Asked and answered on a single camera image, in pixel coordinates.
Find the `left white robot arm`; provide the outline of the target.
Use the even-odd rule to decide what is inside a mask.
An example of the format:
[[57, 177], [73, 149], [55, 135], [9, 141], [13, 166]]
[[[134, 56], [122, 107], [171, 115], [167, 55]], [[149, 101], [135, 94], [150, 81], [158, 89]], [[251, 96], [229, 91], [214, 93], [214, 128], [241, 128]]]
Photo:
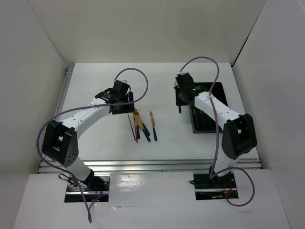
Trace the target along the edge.
[[105, 116], [132, 112], [133, 104], [121, 105], [132, 101], [131, 87], [126, 81], [116, 80], [112, 88], [95, 96], [88, 109], [82, 109], [60, 122], [52, 120], [46, 128], [42, 153], [71, 172], [83, 190], [90, 190], [95, 184], [104, 185], [104, 181], [96, 177], [79, 158], [78, 139]]

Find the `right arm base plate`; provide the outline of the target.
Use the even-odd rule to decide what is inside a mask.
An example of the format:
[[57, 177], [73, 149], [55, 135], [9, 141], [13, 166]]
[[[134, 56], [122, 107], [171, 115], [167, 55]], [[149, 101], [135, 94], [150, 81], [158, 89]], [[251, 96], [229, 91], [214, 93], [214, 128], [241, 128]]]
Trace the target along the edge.
[[227, 194], [228, 198], [239, 198], [233, 173], [213, 179], [209, 174], [194, 174], [189, 183], [194, 186], [196, 200], [225, 199]]

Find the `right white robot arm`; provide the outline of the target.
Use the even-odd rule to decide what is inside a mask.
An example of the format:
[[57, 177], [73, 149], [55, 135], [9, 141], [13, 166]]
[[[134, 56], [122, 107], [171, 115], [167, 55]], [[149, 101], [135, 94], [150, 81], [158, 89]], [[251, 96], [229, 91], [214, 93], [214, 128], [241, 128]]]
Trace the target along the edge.
[[192, 105], [215, 121], [216, 149], [208, 175], [208, 182], [213, 187], [224, 182], [224, 177], [235, 167], [240, 156], [257, 146], [253, 118], [218, 100], [212, 93], [216, 84], [214, 81], [208, 89], [195, 83], [189, 73], [179, 73], [174, 87], [178, 106]]

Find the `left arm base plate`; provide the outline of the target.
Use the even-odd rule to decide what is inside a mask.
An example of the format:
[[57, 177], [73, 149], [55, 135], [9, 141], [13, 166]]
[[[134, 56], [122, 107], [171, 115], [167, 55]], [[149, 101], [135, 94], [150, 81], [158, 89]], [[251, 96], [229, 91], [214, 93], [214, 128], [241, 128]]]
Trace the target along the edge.
[[[67, 176], [63, 173], [58, 175], [59, 179], [67, 182], [66, 192], [65, 192], [65, 203], [81, 203], [83, 198], [81, 196], [81, 191], [77, 186], [76, 182], [71, 176]], [[108, 202], [109, 201], [109, 186], [110, 186], [110, 175], [102, 175], [101, 179], [103, 180], [102, 185], [95, 183], [93, 187], [87, 187], [80, 182], [80, 186], [85, 196], [87, 202], [92, 202], [96, 198], [97, 202]]]

